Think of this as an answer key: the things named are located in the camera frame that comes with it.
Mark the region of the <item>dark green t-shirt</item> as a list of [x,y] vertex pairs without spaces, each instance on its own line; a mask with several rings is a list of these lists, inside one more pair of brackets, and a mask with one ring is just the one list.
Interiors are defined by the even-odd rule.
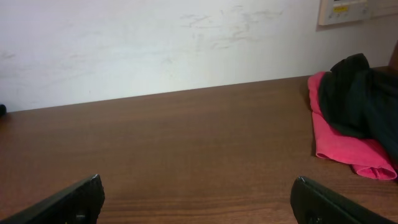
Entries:
[[331,127],[376,140],[397,163],[397,75],[375,70],[364,54],[354,54],[322,76],[318,101]]

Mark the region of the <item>black folded clothes stack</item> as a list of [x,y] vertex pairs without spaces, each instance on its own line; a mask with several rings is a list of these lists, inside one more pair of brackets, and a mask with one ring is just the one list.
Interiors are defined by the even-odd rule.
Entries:
[[7,113],[7,108],[5,105],[0,105],[0,116],[4,116]]

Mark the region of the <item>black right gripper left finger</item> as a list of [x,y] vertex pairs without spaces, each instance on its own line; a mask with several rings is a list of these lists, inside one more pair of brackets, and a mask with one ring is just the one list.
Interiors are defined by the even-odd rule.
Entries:
[[105,194],[98,174],[1,220],[1,224],[96,224]]

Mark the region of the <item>beige wall control panel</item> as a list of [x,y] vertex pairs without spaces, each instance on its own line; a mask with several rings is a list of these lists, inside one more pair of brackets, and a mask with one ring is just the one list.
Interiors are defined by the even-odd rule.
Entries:
[[321,0],[318,25],[328,26],[397,14],[397,0]]

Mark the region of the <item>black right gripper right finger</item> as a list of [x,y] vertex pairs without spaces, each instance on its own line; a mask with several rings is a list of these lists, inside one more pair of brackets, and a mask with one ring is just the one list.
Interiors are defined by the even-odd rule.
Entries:
[[298,224],[397,224],[304,176],[295,179],[290,205]]

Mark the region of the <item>red soccer t-shirt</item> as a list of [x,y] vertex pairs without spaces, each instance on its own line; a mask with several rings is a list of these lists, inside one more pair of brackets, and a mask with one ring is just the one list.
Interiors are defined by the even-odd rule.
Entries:
[[324,74],[318,72],[310,76],[307,82],[316,156],[348,164],[356,174],[363,177],[378,180],[396,179],[397,166],[390,161],[377,141],[344,136],[325,121],[318,102],[318,87]]

